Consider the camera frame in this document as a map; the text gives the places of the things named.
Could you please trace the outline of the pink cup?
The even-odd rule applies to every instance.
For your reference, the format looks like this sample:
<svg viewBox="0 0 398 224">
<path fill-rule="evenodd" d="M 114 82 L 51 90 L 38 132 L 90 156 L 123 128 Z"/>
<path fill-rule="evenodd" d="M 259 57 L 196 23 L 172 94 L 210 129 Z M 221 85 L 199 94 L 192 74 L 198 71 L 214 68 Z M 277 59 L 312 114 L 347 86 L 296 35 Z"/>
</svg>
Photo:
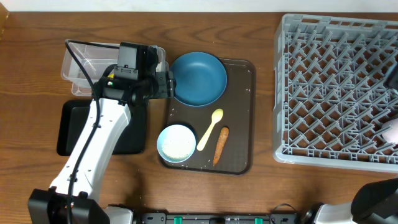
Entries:
<svg viewBox="0 0 398 224">
<path fill-rule="evenodd" d="M 397 144 L 398 142 L 398 119 L 390 120 L 382 125 L 386 131 L 382 133 L 382 137 L 388 143 Z"/>
</svg>

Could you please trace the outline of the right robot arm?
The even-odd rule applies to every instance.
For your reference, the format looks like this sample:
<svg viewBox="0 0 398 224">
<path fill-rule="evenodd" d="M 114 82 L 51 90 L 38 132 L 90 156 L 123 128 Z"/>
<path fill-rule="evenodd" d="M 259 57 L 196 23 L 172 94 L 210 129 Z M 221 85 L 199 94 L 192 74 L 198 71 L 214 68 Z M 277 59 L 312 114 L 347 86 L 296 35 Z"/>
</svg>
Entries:
<svg viewBox="0 0 398 224">
<path fill-rule="evenodd" d="M 397 179 L 364 185 L 350 203 L 319 203 L 309 210 L 300 222 L 397 224 Z"/>
</svg>

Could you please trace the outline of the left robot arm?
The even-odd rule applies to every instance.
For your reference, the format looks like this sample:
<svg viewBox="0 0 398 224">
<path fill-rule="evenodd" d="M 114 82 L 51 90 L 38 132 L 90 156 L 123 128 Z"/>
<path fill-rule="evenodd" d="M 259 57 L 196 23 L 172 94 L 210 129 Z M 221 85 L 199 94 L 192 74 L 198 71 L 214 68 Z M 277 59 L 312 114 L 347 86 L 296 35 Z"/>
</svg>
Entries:
<svg viewBox="0 0 398 224">
<path fill-rule="evenodd" d="M 124 77 L 105 72 L 93 85 L 94 99 L 73 151 L 49 189 L 33 190 L 32 223 L 138 223 L 122 205 L 98 205 L 103 177 L 116 148 L 131 149 L 144 129 L 138 126 L 149 99 L 172 98 L 171 71 Z"/>
</svg>

